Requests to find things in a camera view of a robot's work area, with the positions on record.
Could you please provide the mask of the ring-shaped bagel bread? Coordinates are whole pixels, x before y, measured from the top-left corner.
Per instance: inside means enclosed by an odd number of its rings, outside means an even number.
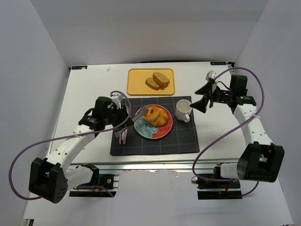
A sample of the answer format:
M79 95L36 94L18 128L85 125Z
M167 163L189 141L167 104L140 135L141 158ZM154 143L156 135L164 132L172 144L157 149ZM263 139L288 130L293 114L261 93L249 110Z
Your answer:
M148 122L155 121L160 115L160 110L155 105L148 106L148 112L144 115L144 118Z

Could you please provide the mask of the orange striped round bread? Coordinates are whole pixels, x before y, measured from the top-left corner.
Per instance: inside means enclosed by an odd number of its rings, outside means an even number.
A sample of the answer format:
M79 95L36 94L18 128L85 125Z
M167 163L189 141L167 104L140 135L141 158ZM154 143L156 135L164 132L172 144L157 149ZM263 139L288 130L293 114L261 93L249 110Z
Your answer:
M164 126L168 121L168 115L166 111L162 108L158 108L159 110L159 117L155 121L151 121L150 124L155 127Z

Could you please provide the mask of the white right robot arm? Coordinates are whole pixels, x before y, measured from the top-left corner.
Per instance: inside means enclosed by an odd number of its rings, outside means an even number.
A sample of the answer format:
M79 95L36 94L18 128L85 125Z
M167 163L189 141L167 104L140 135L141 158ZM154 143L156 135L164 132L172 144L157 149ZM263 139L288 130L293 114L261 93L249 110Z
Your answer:
M236 163L222 163L208 181L232 182L251 180L273 183L278 177L285 151L269 138L256 115L253 97L247 95L247 77L233 75L226 90L218 87L219 79L214 71L206 75L206 85L197 90L202 99L190 106L203 113L214 103L226 104L240 124L246 148Z

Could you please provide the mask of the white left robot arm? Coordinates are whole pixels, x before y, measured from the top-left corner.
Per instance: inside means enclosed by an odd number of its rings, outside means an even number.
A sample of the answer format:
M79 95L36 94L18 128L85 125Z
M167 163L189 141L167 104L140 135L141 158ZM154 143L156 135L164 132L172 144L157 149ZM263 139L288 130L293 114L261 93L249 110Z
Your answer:
M99 169L82 164L68 167L75 157L92 142L107 125L114 129L129 125L130 106L122 105L124 94L114 92L110 97L98 97L95 106L87 110L72 135L45 158L31 164L29 191L52 203L60 202L67 191L79 186L95 186Z

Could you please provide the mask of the rear bread slice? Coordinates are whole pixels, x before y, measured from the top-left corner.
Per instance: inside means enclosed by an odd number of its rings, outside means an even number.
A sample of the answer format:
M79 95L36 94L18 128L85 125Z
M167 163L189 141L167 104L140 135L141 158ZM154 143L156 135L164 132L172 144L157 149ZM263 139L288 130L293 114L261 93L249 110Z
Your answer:
M154 81L161 87L166 87L170 83L170 80L162 73L154 72L152 77Z

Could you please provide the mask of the white mug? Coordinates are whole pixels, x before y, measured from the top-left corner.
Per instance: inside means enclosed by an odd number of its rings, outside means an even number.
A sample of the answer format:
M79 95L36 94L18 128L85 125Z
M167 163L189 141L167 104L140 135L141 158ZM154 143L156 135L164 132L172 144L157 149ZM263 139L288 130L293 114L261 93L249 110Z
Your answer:
M190 122L190 113L192 111L190 105L191 102L186 99L182 99L177 102L175 116L178 120L184 121L185 123Z

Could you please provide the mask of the red and teal plate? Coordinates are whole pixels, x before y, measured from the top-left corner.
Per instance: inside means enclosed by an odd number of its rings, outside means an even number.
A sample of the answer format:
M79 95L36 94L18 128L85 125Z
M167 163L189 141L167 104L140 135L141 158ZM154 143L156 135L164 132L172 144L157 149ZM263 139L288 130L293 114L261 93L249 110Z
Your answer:
M150 124L150 122L146 121L144 116L139 118L137 121L134 122L135 130L144 138L149 139L159 139L167 135L173 126L173 119L171 113L164 107L160 105L155 105L158 108L162 108L166 111L168 115L168 121L164 126L155 127Z

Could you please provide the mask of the yellow tray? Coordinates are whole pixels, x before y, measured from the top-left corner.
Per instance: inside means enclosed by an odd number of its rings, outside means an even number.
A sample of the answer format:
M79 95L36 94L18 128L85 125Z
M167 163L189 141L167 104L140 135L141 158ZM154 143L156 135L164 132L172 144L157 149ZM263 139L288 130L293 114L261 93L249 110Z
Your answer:
M166 88L154 90L146 85L146 79L155 72L164 74L170 80ZM174 93L174 71L170 68L132 68L128 71L127 94L130 96L171 96Z

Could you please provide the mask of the dark checked placemat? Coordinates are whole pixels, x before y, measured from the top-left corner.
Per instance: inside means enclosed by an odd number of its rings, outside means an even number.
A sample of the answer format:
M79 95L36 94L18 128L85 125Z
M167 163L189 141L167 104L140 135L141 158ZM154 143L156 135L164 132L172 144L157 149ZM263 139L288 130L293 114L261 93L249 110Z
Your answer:
M149 97L131 98L131 116L135 116L138 110L146 105L160 105L166 108L172 116L173 126L170 132L159 139L142 137L131 126L127 131L125 144L119 144L119 138L112 135L110 155L155 155L155 154L184 154L198 153L198 134L194 122L194 115L190 113L190 122L180 121L175 116L176 104L179 100L191 101L190 96L181 97Z

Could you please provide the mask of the pink-handled knife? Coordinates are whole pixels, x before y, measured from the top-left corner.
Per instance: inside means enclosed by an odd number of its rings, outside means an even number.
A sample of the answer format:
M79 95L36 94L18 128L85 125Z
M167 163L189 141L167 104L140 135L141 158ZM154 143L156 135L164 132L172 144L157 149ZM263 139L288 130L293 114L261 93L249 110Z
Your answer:
M125 142L126 142L126 138L127 138L127 129L124 130L125 132Z

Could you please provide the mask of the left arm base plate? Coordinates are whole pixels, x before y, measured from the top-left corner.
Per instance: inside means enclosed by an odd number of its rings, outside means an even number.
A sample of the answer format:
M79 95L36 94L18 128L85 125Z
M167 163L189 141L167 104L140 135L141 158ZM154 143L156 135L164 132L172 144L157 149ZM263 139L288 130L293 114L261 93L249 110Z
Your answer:
M70 190L70 197L113 198L119 186L119 175L100 174L93 182L79 185Z

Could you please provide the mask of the aluminium frame rail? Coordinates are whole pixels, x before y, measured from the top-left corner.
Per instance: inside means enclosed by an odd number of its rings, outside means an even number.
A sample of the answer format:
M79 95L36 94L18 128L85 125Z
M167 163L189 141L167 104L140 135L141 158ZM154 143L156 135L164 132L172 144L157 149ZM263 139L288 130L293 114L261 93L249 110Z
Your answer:
M236 163L237 159L199 160L195 165L197 173L211 173L219 163ZM140 162L140 163L99 163L93 164L101 174L119 174L123 171L149 171L171 170L178 172L191 172L193 161L166 161L166 162Z

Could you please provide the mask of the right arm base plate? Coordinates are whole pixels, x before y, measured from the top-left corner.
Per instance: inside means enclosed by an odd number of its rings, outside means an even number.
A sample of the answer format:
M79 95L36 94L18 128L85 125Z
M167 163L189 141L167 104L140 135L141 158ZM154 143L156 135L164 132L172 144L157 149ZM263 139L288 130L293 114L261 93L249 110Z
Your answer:
M196 179L199 200L242 199L241 186L237 182L212 182Z

